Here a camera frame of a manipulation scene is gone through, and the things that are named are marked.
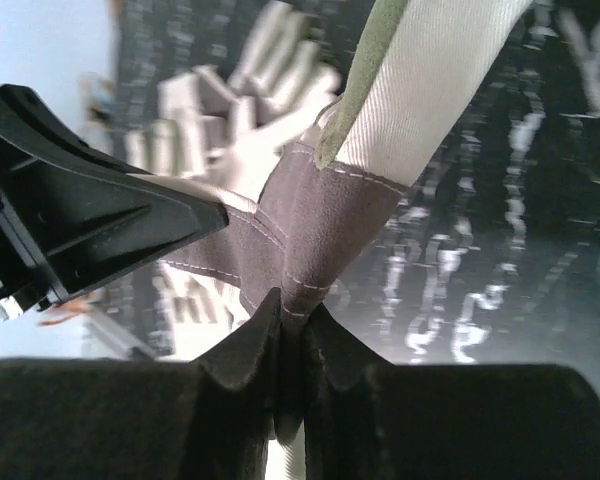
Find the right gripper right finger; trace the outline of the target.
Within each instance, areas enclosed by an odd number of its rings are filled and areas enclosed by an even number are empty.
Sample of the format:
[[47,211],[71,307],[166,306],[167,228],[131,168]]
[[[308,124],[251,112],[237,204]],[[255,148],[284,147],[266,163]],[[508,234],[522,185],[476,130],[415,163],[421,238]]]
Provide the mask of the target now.
[[600,400],[573,369],[397,366],[322,306],[303,352],[311,479],[600,479]]

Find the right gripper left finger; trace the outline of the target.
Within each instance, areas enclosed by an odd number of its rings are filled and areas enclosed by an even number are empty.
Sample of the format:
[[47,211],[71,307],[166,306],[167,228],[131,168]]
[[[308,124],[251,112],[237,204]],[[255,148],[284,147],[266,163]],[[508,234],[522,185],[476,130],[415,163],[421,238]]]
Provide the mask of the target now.
[[197,360],[0,360],[0,479],[260,479],[280,293]]

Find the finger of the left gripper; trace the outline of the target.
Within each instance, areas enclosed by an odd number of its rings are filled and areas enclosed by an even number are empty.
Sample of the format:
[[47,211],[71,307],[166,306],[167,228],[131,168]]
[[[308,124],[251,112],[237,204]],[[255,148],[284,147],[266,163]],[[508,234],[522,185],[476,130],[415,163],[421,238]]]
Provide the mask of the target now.
[[0,313],[87,294],[227,222],[88,146],[30,88],[0,86]]

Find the work glove with grey band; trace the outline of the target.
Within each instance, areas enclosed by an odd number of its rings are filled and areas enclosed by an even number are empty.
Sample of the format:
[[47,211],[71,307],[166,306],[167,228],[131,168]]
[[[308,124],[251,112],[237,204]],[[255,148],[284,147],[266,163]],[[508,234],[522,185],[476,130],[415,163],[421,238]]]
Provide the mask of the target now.
[[378,1],[361,34],[344,92],[266,158],[245,135],[233,177],[212,185],[161,184],[221,203],[223,230],[166,258],[217,290],[250,319],[203,356],[217,399],[238,401],[234,422],[255,418],[255,384],[229,361],[257,327],[276,377],[273,428],[282,443],[306,435],[316,479],[371,476],[357,447],[367,414],[348,393],[385,360],[338,324],[324,298],[374,240],[468,107],[525,1]]

